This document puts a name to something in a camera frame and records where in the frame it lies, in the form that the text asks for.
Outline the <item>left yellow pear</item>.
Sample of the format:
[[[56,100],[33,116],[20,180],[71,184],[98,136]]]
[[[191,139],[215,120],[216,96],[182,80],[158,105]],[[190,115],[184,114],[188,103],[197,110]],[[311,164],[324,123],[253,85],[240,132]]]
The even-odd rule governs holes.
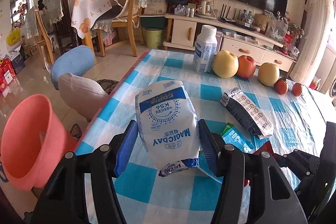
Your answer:
[[[239,68],[238,58],[232,52],[221,50],[215,55],[212,68],[214,73],[220,78],[233,77]]]

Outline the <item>yellow pear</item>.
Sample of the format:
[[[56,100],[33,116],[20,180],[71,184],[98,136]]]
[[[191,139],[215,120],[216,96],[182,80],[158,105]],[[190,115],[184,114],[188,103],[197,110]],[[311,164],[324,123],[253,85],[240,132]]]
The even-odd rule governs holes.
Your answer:
[[[239,68],[238,58],[232,52],[221,50],[215,55],[212,68],[214,73],[220,78],[233,77]]]
[[[258,80],[265,86],[272,87],[280,77],[280,69],[272,63],[264,63],[258,70]]]

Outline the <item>blue round stool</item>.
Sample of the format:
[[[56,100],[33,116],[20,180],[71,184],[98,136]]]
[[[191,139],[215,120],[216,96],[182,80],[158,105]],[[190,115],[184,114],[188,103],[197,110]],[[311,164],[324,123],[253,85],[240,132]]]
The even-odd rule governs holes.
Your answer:
[[[51,82],[59,90],[58,80],[66,74],[85,75],[95,65],[95,55],[87,46],[78,46],[61,55],[51,67]]]

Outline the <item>cream TV cabinet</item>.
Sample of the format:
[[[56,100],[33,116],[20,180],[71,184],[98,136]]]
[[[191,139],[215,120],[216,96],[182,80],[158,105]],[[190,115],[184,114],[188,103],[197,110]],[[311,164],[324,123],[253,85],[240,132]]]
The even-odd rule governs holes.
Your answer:
[[[275,46],[281,47],[282,44],[258,32],[197,16],[192,18],[166,13],[165,18],[167,19],[166,40],[163,42],[165,50],[178,48],[194,51],[199,27],[202,24],[207,24],[221,30],[219,50],[230,51],[237,57],[241,55],[253,57],[258,66],[264,63],[275,64],[287,77],[296,64],[295,59],[274,49]]]

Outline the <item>green waste bin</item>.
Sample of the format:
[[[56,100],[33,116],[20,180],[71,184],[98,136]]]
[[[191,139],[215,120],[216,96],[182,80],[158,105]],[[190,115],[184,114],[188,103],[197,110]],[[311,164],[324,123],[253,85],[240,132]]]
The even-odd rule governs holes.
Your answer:
[[[159,49],[163,45],[163,29],[146,28],[146,45],[150,49]]]

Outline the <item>far wooden chair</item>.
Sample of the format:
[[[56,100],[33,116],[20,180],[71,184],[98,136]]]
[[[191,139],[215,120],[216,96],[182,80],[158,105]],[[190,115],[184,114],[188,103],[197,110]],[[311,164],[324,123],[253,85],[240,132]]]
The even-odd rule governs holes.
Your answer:
[[[34,39],[38,47],[43,69],[46,69],[48,72],[50,72],[50,65],[54,65],[55,62],[53,52],[53,38],[49,37],[42,22],[39,10],[36,6],[34,6],[33,11],[37,25],[37,35],[34,37]]]

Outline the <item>tangerine with leaf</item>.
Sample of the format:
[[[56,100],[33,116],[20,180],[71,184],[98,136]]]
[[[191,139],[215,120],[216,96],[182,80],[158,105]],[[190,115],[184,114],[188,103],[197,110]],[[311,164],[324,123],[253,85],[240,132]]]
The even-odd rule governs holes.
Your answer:
[[[284,95],[288,91],[288,83],[286,79],[279,79],[273,86],[276,93]]]

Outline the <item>grey cushion seat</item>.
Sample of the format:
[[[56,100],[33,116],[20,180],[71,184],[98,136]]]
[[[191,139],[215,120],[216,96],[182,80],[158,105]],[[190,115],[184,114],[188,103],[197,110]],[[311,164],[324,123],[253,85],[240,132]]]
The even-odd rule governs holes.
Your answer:
[[[59,77],[58,88],[62,100],[88,121],[108,99],[108,93],[96,81],[72,73]]]

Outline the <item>dark blue silver packet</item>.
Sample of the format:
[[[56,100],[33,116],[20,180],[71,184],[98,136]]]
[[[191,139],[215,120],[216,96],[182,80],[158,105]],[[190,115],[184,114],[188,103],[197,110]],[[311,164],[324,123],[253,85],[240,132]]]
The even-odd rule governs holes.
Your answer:
[[[239,88],[224,92],[220,102],[249,133],[259,139],[273,135],[274,126],[271,120]]]

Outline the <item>right yellow pear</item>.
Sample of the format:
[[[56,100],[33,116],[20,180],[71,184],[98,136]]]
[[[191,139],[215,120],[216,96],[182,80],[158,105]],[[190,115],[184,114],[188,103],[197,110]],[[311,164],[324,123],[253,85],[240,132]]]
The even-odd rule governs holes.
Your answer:
[[[265,86],[272,87],[280,77],[280,69],[272,63],[264,63],[258,70],[258,80]]]

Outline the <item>white electric kettle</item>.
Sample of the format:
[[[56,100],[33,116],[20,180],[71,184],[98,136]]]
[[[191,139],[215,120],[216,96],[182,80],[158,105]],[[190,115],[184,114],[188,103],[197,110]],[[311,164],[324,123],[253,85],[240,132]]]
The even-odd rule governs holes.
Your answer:
[[[201,0],[199,7],[195,11],[195,15],[210,20],[216,20],[217,15],[214,9],[214,0]]]

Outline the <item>white Magicday milk pouch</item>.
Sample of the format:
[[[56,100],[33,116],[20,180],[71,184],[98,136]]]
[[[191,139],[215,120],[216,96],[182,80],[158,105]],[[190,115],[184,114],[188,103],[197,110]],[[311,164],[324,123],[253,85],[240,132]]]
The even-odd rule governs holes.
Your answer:
[[[160,177],[199,165],[198,117],[179,80],[158,81],[135,96],[138,132]]]

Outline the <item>blue cartoon dog packet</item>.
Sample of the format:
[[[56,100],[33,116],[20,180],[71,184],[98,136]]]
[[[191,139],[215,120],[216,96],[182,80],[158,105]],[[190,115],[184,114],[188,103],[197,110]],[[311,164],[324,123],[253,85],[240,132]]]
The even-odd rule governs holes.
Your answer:
[[[255,151],[256,144],[254,136],[250,134],[250,140],[248,140],[233,124],[229,122],[223,123],[219,126],[215,130],[215,134],[220,135],[226,144],[232,144],[243,152],[252,153]],[[221,177],[216,177],[214,172],[210,170],[202,149],[199,151],[199,169],[217,183],[222,183],[223,179]]]

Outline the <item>black wifi router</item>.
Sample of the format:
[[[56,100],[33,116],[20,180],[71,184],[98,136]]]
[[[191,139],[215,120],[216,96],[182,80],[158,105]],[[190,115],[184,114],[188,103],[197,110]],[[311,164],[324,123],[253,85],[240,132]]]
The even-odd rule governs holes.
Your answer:
[[[257,31],[255,26],[250,23],[246,23],[244,20],[240,20],[239,15],[236,15],[237,9],[234,8],[233,14],[231,14],[231,6],[222,4],[222,8],[218,17],[218,20],[222,23],[230,23],[237,27],[244,28],[249,31]]]

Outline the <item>white washing machine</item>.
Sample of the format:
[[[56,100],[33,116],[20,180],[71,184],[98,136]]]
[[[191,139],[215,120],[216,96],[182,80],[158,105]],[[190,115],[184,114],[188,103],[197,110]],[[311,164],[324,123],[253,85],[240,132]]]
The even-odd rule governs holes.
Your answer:
[[[327,95],[331,99],[335,98],[335,74],[330,74],[327,76],[325,82],[319,88],[319,92]]]

